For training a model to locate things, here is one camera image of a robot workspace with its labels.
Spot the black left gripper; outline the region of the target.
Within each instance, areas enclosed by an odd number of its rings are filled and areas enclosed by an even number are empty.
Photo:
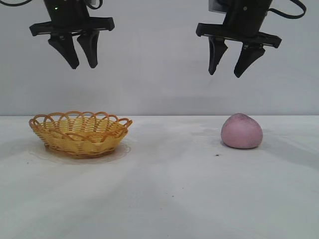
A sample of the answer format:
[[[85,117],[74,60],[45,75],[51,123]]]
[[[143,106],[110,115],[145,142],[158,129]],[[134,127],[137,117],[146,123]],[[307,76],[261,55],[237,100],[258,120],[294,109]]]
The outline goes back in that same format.
[[[48,43],[57,50],[72,69],[79,66],[71,34],[82,33],[77,41],[91,68],[98,65],[98,30],[115,28],[112,17],[91,17],[86,0],[45,0],[51,21],[35,23],[29,27],[32,36],[51,34]]]

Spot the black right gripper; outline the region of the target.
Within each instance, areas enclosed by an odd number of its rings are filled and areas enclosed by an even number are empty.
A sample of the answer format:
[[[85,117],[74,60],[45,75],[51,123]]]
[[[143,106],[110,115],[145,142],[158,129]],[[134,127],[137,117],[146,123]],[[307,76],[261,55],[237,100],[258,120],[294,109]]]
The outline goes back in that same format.
[[[265,53],[263,45],[278,48],[281,38],[260,31],[267,15],[270,0],[210,0],[208,8],[211,12],[224,13],[222,24],[199,23],[196,35],[209,37],[209,67],[213,75],[223,54],[228,47],[225,39],[242,42],[240,56],[235,65],[237,78]]]

